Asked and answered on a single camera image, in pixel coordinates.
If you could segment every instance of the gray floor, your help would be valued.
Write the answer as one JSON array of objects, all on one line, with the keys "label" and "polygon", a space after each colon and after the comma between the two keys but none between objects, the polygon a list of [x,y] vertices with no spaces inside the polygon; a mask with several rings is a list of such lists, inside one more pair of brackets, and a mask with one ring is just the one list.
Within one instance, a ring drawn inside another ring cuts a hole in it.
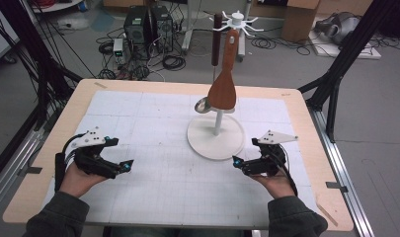
[{"label": "gray floor", "polygon": [[[123,20],[106,14],[97,4],[93,7],[85,14],[91,27],[68,33],[65,38],[97,75],[102,69],[102,55],[95,39],[121,27]],[[74,12],[62,11],[51,17]],[[262,21],[254,27],[272,29],[279,23],[270,25]],[[206,19],[198,24],[209,25]],[[212,81],[210,39],[210,33],[195,32],[195,45],[186,56],[186,68],[178,72],[162,70],[160,74],[167,82],[209,84]],[[65,43],[57,42],[67,67],[91,78]],[[242,63],[236,62],[233,70],[236,85],[298,88],[322,76],[334,60],[316,56],[310,47],[309,55],[300,55],[282,45],[268,50],[251,46],[249,40],[246,44],[247,55]],[[400,236],[400,50],[392,47],[377,50],[382,56],[380,60],[358,59],[346,74],[341,85],[335,134],[375,236]],[[148,80],[163,81],[163,78],[152,73]],[[0,153],[35,104],[36,94],[22,65],[0,63]],[[20,183],[19,178],[0,205],[0,236],[20,236],[24,231],[24,225],[7,224],[1,218]],[[85,228],[84,236],[101,235],[102,227]],[[323,236],[357,234],[330,232]]]}]

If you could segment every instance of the white paper sheet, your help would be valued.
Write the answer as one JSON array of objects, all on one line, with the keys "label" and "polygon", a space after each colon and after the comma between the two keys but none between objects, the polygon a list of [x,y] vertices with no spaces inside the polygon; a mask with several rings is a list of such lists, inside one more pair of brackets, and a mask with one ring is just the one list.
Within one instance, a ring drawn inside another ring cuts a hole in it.
[{"label": "white paper sheet", "polygon": [[[199,115],[194,105],[200,98],[110,91],[94,96],[76,134],[98,126],[104,135],[120,139],[118,146],[105,148],[101,156],[116,163],[134,159],[134,163],[130,173],[107,180],[81,197],[91,206],[87,222],[268,228],[267,203],[272,198],[265,188],[235,169],[232,160],[208,160],[191,148],[187,128]],[[281,100],[240,98],[231,116],[247,136],[238,154],[245,160],[260,157],[252,137],[259,138],[268,129],[294,134]],[[316,210],[297,142],[283,147],[299,197]],[[52,196],[53,181],[45,203]]]}]

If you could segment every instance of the sleeve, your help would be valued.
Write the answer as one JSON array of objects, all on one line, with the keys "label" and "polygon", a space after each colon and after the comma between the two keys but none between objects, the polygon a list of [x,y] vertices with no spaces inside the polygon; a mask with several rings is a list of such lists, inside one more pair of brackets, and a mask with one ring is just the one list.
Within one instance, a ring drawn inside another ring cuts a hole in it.
[{"label": "sleeve", "polygon": [[80,236],[88,212],[89,205],[83,200],[57,192],[42,211],[28,221],[23,237]]},{"label": "sleeve", "polygon": [[270,237],[316,237],[327,227],[325,218],[307,208],[298,197],[282,197],[268,203]]}]

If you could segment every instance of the wooden spatula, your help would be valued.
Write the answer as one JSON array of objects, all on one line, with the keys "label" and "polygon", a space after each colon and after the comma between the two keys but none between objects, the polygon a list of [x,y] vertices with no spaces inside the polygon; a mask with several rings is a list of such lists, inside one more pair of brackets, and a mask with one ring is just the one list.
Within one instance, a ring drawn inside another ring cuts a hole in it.
[{"label": "wooden spatula", "polygon": [[231,77],[231,70],[238,44],[239,33],[236,30],[230,30],[225,40],[222,71],[208,91],[209,104],[220,110],[231,110],[236,105],[236,89]]}]

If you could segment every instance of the black cable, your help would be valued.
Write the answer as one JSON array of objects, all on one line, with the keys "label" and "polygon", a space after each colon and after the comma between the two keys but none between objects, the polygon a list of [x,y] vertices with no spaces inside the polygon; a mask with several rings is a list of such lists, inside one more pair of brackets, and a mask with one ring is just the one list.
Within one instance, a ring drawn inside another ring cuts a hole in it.
[{"label": "black cable", "polygon": [[285,148],[283,148],[283,146],[280,144],[280,148],[282,149],[283,153],[285,154],[285,159],[286,159],[286,163],[288,164],[288,170],[289,170],[289,157],[288,157],[288,153],[286,153]]},{"label": "black cable", "polygon": [[99,79],[116,79],[117,75],[116,75],[115,72],[113,72],[110,69],[102,69],[99,72],[99,75],[96,78],[99,78]]},{"label": "black cable", "polygon": [[251,40],[251,45],[263,48],[263,49],[274,49],[277,47],[278,44],[286,46],[291,49],[295,49],[298,54],[301,55],[309,55],[311,53],[310,49],[307,47],[313,45],[312,43],[297,43],[297,42],[289,42],[281,38],[270,38],[261,34],[256,34],[253,38],[247,38]]},{"label": "black cable", "polygon": [[89,71],[89,73],[93,76],[96,77],[92,71],[89,69],[89,67],[86,65],[86,63],[82,60],[82,58],[79,56],[79,54],[77,54],[77,52],[73,49],[73,47],[70,45],[70,43],[68,43],[68,41],[64,38],[64,36],[58,31],[58,29],[56,27],[54,27],[54,29],[57,31],[57,33],[60,35],[60,37],[63,39],[63,41],[67,44],[67,46],[70,48],[70,50],[72,50],[72,52],[74,53],[74,55],[77,56],[77,58],[80,60],[80,62],[82,62],[82,64],[85,66],[85,68]]},{"label": "black cable", "polygon": [[33,67],[33,69],[35,71],[37,71],[37,67],[35,66],[35,64],[28,58],[28,56],[25,53],[23,53],[21,51],[20,48],[17,47],[15,41],[6,32],[1,20],[0,20],[0,35],[5,39],[5,41],[8,43],[8,45],[10,45],[12,48],[14,48],[14,50],[15,50],[15,52],[17,52],[17,54],[20,54],[22,56],[22,58],[20,58],[20,59],[24,59],[24,61],[27,61]]},{"label": "black cable", "polygon": [[[282,148],[285,155],[288,156],[286,151],[283,149],[283,147],[282,146],[280,146],[280,147]],[[279,169],[280,170],[282,169],[283,173],[286,174],[286,177],[289,180],[289,185],[291,186],[292,190],[294,191],[294,194],[298,197],[297,185],[295,184],[294,179],[292,178],[291,174],[289,173],[289,169],[286,169],[285,165],[283,164],[282,160],[279,158],[278,155],[272,153],[271,156],[274,158],[274,161],[275,161],[276,165],[279,167]]]},{"label": "black cable", "polygon": [[[26,12],[25,9],[25,5],[24,2],[21,2],[20,6],[17,6],[17,8],[14,9],[15,11],[18,11],[18,13],[23,14],[22,12]],[[48,30],[49,34],[52,37],[52,32],[51,30]],[[43,93],[44,96],[40,98],[39,102],[40,105],[42,107],[51,107],[54,111],[56,111],[57,107],[62,107],[64,108],[65,103],[64,101],[61,99],[62,96],[57,96],[56,93],[54,92],[54,88],[52,88],[52,86],[47,86],[46,84],[42,84],[41,78],[45,78],[48,77],[47,72],[44,71],[44,67],[41,66],[37,66],[37,64],[34,62],[33,58],[29,58],[28,55],[26,55],[18,46],[17,43],[15,43],[13,41],[13,39],[6,34],[5,29],[0,29],[0,34],[1,36],[6,40],[6,42],[15,50],[15,52],[17,53],[18,57],[20,58],[20,60],[22,61],[24,67],[26,68],[26,70],[28,71],[28,74],[30,76],[32,85],[34,87],[34,90],[36,92],[37,95],[39,95],[40,93]],[[35,35],[29,33],[28,34],[30,37],[34,37]],[[59,50],[58,47],[55,43],[55,40],[53,41],[54,44],[48,43],[51,45],[51,49],[54,53],[56,53],[56,57],[57,60],[62,63],[62,59],[61,56],[59,55]],[[41,110],[40,109],[40,120],[39,122],[42,122],[42,120],[47,120],[48,118],[48,111],[47,110]]]},{"label": "black cable", "polygon": [[200,5],[199,5],[199,9],[197,11],[197,16],[196,16],[196,20],[193,23],[192,29],[194,28],[194,25],[196,24],[197,20],[199,19],[199,12],[200,12]]},{"label": "black cable", "polygon": [[129,71],[130,77],[135,76],[138,80],[142,80],[150,75],[150,69],[147,66],[139,65]]},{"label": "black cable", "polygon": [[[36,1],[33,0],[33,3],[34,3],[34,5],[36,6],[36,9],[38,9],[38,10],[40,11],[41,19],[45,22],[45,25],[48,26],[47,19],[44,17],[42,8],[40,7],[39,4],[36,3]],[[63,62],[62,59],[61,59],[60,52],[59,52],[59,50],[58,50],[57,44],[55,43],[54,37],[53,37],[53,35],[52,35],[52,33],[51,33],[51,30],[49,29],[49,27],[48,27],[47,30],[48,30],[48,32],[49,32],[50,38],[46,35],[46,33],[45,33],[44,30],[42,30],[42,33],[43,33],[43,35],[45,36],[45,38],[47,39],[47,42],[48,42],[49,46],[51,47],[52,52],[54,53],[54,55],[55,55],[57,61],[58,61],[59,63],[61,63],[62,66],[64,66],[64,62]]]},{"label": "black cable", "polygon": [[278,28],[273,28],[273,29],[269,29],[269,30],[263,30],[262,32],[274,32],[274,31],[281,30],[281,29],[282,29],[282,27],[278,27]]},{"label": "black cable", "polygon": [[61,153],[65,154],[68,145],[69,145],[74,139],[79,138],[79,137],[82,137],[82,136],[84,136],[85,134],[86,134],[86,133],[80,133],[80,134],[74,135],[74,136],[72,136],[70,139],[68,139],[67,142],[64,144],[63,150],[61,151]]},{"label": "black cable", "polygon": [[[112,33],[114,33],[114,32],[117,32],[117,31],[122,31],[122,32],[121,32],[118,36],[116,36],[116,37],[111,37],[111,36],[110,36],[110,34],[112,34]],[[116,30],[114,30],[114,31],[111,31],[111,32],[107,33],[107,37],[108,37],[109,39],[111,39],[112,41],[114,41],[114,39],[119,38],[120,35],[122,35],[122,34],[124,34],[123,28],[118,28],[118,29],[116,29]]]},{"label": "black cable", "polygon": [[98,51],[101,54],[111,55],[114,52],[114,42],[113,41],[105,41],[101,43],[98,47]]},{"label": "black cable", "polygon": [[184,21],[185,21],[185,16],[184,16],[184,13],[182,12],[182,10],[181,10],[181,7],[180,7],[180,5],[178,4],[178,9],[179,9],[179,12],[181,13],[181,15],[182,15],[182,19],[181,19],[181,22],[179,23],[179,27],[178,27],[178,30],[179,30],[179,32],[182,30],[182,24],[184,23]]},{"label": "black cable", "polygon": [[104,64],[103,66],[104,66],[104,69],[109,69],[108,68],[108,64],[110,64],[110,61],[111,61],[111,58],[113,58],[113,55],[111,54],[111,55],[109,55],[109,58],[108,58],[108,60],[105,58],[105,56],[106,56],[107,54],[104,54],[103,55],[103,57],[104,57],[104,59],[103,59],[103,61],[102,61],[102,63]]},{"label": "black cable", "polygon": [[186,66],[186,61],[181,56],[166,55],[163,57],[162,65],[166,70],[179,71]]},{"label": "black cable", "polygon": [[371,48],[377,48],[377,47],[391,47],[394,49],[400,50],[400,40],[399,39],[394,39],[394,38],[389,38],[385,36],[375,36],[374,39],[371,39],[370,42],[372,42]]}]

